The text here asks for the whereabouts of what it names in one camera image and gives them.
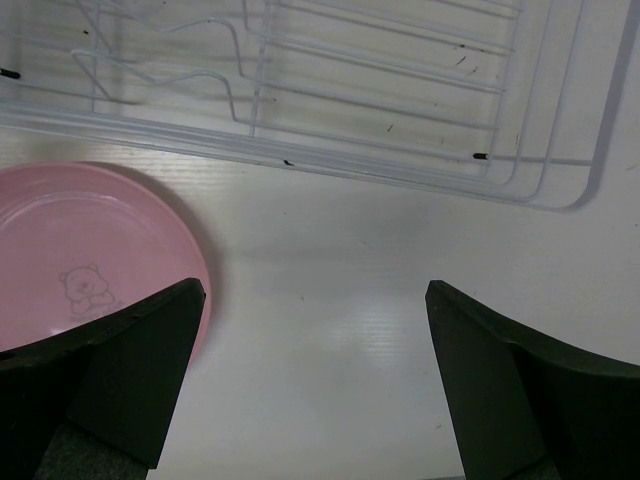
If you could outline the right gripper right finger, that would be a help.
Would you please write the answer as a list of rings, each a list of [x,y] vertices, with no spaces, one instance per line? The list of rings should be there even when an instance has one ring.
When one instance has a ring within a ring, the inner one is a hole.
[[[638,478],[638,366],[520,324],[441,280],[425,301],[466,478]]]

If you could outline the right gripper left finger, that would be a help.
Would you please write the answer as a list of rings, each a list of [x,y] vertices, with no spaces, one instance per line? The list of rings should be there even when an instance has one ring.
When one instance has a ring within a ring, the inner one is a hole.
[[[144,479],[159,464],[206,293],[187,278],[1,354],[4,479]]]

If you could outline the pink plate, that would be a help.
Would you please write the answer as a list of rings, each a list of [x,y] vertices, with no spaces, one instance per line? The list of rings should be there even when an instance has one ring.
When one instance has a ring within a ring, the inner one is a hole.
[[[115,313],[185,278],[212,313],[202,247],[182,217],[140,183],[83,163],[1,171],[1,348],[10,350]]]

